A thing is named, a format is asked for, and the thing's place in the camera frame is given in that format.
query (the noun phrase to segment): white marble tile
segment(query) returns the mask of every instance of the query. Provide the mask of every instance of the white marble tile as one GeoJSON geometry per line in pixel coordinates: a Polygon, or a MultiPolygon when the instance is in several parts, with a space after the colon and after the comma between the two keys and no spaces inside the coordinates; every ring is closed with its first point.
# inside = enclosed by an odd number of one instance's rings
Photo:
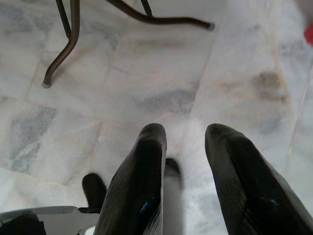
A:
{"type": "Polygon", "coordinates": [[[80,188],[100,122],[8,98],[0,100],[0,165],[80,188]]]}
{"type": "MultiPolygon", "coordinates": [[[[133,6],[135,0],[125,0],[124,2],[129,6],[133,6]]],[[[99,22],[102,22],[106,25],[115,26],[123,30],[125,27],[127,27],[125,20],[128,20],[129,16],[107,1],[83,0],[81,9],[92,11],[92,14],[88,15],[95,17],[99,22]]]]}
{"type": "Polygon", "coordinates": [[[11,4],[14,4],[14,5],[19,5],[19,6],[25,6],[27,3],[25,3],[24,1],[21,1],[21,0],[2,0],[1,1],[2,3],[11,3],[11,4]]]}
{"type": "MultiPolygon", "coordinates": [[[[218,27],[225,1],[151,0],[155,16],[189,15],[214,21],[218,27]]],[[[132,75],[175,81],[194,81],[201,75],[216,31],[194,25],[149,25],[131,19],[112,66],[132,75]]]]}
{"type": "Polygon", "coordinates": [[[136,128],[157,122],[167,132],[168,155],[176,155],[198,89],[197,82],[154,80],[112,70],[96,115],[119,126],[136,128]]]}
{"type": "Polygon", "coordinates": [[[87,116],[94,114],[119,35],[128,19],[117,17],[116,21],[109,21],[105,13],[92,4],[82,3],[78,43],[55,71],[52,86],[43,89],[46,69],[67,44],[61,19],[55,20],[28,94],[31,102],[75,110],[87,116]]]}
{"type": "Polygon", "coordinates": [[[292,135],[288,92],[245,1],[227,2],[178,155],[189,195],[187,234],[227,234],[204,149],[206,128],[216,122],[243,132],[283,172],[292,135]]]}
{"type": "Polygon", "coordinates": [[[107,187],[131,151],[139,132],[139,128],[121,128],[103,122],[90,171],[99,174],[107,187]]]}
{"type": "Polygon", "coordinates": [[[0,3],[0,95],[25,98],[54,14],[0,3]]]}
{"type": "Polygon", "coordinates": [[[311,214],[313,214],[313,186],[311,182],[311,178],[313,177],[312,107],[313,70],[311,70],[311,82],[298,118],[286,167],[286,179],[288,183],[311,214]]]}
{"type": "MultiPolygon", "coordinates": [[[[31,8],[35,11],[53,12],[55,15],[59,15],[56,1],[50,0],[18,0],[21,4],[23,3],[25,7],[31,8]]],[[[66,11],[69,9],[69,1],[63,0],[63,5],[66,11]]]]}
{"type": "Polygon", "coordinates": [[[74,190],[51,184],[25,174],[0,167],[0,212],[35,207],[76,206],[84,207],[87,201],[83,190],[74,190]]]}
{"type": "Polygon", "coordinates": [[[303,36],[308,27],[308,14],[305,12],[313,14],[312,2],[247,0],[247,4],[267,35],[297,116],[313,58],[313,49],[303,36]]]}

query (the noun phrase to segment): metal chair leg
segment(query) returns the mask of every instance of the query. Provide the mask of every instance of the metal chair leg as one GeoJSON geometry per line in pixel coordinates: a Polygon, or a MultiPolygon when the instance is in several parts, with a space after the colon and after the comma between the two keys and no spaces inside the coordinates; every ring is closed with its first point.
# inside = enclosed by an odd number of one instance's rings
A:
{"type": "MultiPolygon", "coordinates": [[[[147,15],[144,15],[129,5],[127,5],[122,0],[106,0],[110,4],[114,5],[125,14],[133,17],[136,20],[139,20],[144,23],[149,24],[193,24],[199,27],[206,28],[212,31],[215,28],[214,23],[204,22],[195,18],[190,17],[154,17],[152,15],[151,8],[149,6],[148,0],[141,0],[141,3],[144,7],[144,10],[147,15]]],[[[71,14],[71,29],[69,28],[69,23],[67,20],[67,16],[64,10],[64,6],[62,0],[56,0],[58,9],[60,12],[61,20],[63,23],[63,27],[65,33],[68,37],[68,44],[61,51],[61,53],[55,58],[52,64],[49,66],[45,73],[45,79],[43,82],[44,88],[49,88],[51,86],[51,79],[54,71],[61,65],[61,63],[68,57],[68,55],[72,52],[79,37],[79,27],[80,27],[80,15],[79,15],[79,0],[70,0],[70,14],[71,14]]]]}
{"type": "MultiPolygon", "coordinates": [[[[62,4],[62,0],[57,0],[57,3],[62,4]]],[[[49,88],[51,86],[51,79],[54,71],[60,66],[60,64],[68,57],[68,55],[72,52],[74,47],[76,46],[76,43],[78,41],[79,37],[79,27],[80,27],[80,3],[79,0],[70,0],[70,15],[71,15],[71,30],[70,30],[70,36],[67,45],[65,48],[61,51],[61,53],[54,59],[52,64],[49,66],[45,73],[45,79],[43,82],[43,87],[44,88],[49,88]]],[[[60,11],[61,19],[66,31],[66,34],[68,34],[68,28],[66,28],[66,14],[64,11],[64,7],[62,8],[58,4],[58,8],[60,11]]]]}
{"type": "Polygon", "coordinates": [[[63,24],[64,30],[65,30],[65,34],[69,38],[70,37],[70,27],[69,27],[69,23],[68,23],[68,19],[67,19],[67,14],[66,14],[64,6],[63,6],[63,2],[62,2],[62,0],[56,0],[56,2],[57,2],[60,16],[61,16],[62,24],[63,24]]]}
{"type": "MultiPolygon", "coordinates": [[[[125,14],[129,15],[130,17],[133,17],[136,20],[149,23],[149,24],[193,24],[197,25],[199,27],[206,28],[208,30],[213,30],[215,28],[214,23],[204,22],[198,19],[190,18],[190,17],[150,17],[146,16],[144,14],[141,14],[140,12],[136,11],[129,5],[127,5],[122,0],[107,0],[107,2],[111,3],[121,11],[123,11],[125,14]]],[[[142,0],[143,6],[145,11],[149,12],[149,5],[147,5],[146,0],[142,0]]]]}

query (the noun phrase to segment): gray marble vein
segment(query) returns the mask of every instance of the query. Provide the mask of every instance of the gray marble vein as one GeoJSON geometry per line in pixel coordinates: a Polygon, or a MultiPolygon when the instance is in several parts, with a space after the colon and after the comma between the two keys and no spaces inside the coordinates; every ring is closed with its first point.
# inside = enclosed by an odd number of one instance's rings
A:
{"type": "Polygon", "coordinates": [[[10,146],[12,170],[28,172],[40,148],[40,137],[47,131],[56,110],[39,107],[35,112],[22,113],[11,122],[10,146]]]}
{"type": "Polygon", "coordinates": [[[185,115],[191,111],[198,87],[199,81],[188,89],[163,92],[139,101],[136,105],[156,115],[162,112],[185,115]]]}

